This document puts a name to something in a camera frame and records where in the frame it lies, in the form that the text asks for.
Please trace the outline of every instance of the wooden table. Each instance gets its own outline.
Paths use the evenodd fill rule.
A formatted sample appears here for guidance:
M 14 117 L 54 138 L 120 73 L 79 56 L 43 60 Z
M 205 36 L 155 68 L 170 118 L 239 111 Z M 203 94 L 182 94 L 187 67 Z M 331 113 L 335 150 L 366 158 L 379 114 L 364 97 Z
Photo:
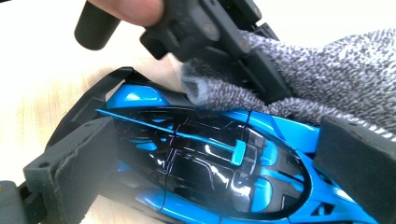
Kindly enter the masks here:
M 342 2 L 256 1 L 276 34 L 301 46 L 321 46 L 396 21 L 393 1 L 366 1 L 359 6 L 352 4 L 355 1 Z M 154 60 L 138 42 L 143 32 L 140 27 L 122 22 L 104 49 L 81 47 L 73 33 L 83 4 L 81 0 L 0 4 L 1 180 L 19 185 L 24 179 L 22 168 L 43 152 L 63 115 L 112 70 L 132 66 L 181 91 L 180 63 L 172 57 Z M 82 223 L 156 222 L 99 196 Z

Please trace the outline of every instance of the toy car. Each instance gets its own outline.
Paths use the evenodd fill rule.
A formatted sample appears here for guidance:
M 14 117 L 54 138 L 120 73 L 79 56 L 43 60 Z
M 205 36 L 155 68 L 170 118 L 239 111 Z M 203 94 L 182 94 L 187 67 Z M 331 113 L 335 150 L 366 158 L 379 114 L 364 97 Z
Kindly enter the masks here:
M 102 190 L 108 198 L 171 223 L 376 223 L 313 166 L 317 127 L 205 111 L 132 68 L 107 78 L 117 75 L 125 82 L 95 105 L 95 117 L 114 118 L 119 141 L 118 170 Z M 102 95 L 112 88 L 100 85 L 92 89 Z

